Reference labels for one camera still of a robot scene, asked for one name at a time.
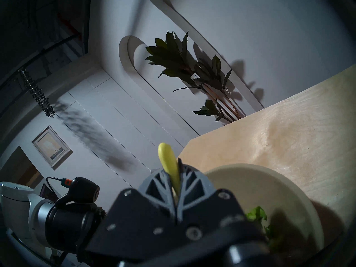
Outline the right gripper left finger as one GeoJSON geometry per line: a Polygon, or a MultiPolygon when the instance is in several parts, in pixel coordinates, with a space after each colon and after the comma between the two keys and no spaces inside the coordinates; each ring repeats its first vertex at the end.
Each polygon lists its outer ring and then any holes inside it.
{"type": "Polygon", "coordinates": [[[85,248],[93,259],[151,259],[177,248],[176,207],[169,175],[152,173],[125,189],[85,248]]]}

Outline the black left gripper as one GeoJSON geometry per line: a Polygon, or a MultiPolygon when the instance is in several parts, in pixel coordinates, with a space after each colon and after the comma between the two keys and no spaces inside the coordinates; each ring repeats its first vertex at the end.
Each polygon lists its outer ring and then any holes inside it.
{"type": "Polygon", "coordinates": [[[95,203],[54,206],[45,222],[46,242],[63,252],[81,253],[105,217],[106,211],[95,203]]]}

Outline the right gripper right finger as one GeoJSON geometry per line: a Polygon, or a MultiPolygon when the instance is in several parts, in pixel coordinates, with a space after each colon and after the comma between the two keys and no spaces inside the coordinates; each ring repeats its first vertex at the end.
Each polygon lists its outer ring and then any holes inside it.
{"type": "Polygon", "coordinates": [[[196,168],[178,159],[178,225],[187,243],[178,253],[261,253],[262,233],[247,220],[235,196],[216,190],[196,168]]]}

